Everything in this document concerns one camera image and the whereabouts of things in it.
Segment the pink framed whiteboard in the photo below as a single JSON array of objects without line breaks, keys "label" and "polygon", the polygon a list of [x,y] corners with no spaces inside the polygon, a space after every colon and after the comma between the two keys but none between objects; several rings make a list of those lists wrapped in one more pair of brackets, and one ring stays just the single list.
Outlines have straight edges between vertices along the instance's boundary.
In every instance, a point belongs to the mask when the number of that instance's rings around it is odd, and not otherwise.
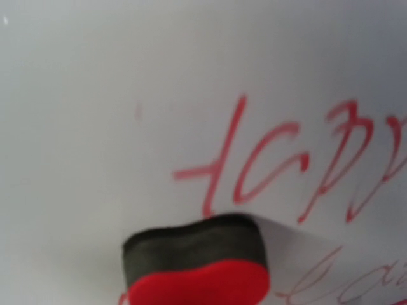
[{"label": "pink framed whiteboard", "polygon": [[129,237],[224,214],[259,304],[406,303],[405,1],[1,2],[2,304],[120,304]]}]

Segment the red black whiteboard eraser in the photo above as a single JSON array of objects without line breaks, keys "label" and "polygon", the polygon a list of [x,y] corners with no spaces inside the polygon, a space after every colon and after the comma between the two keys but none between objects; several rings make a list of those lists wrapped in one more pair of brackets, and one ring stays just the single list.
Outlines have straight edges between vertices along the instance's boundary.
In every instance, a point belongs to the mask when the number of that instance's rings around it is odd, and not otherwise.
[{"label": "red black whiteboard eraser", "polygon": [[242,214],[135,233],[122,262],[120,304],[259,304],[271,287],[261,232]]}]

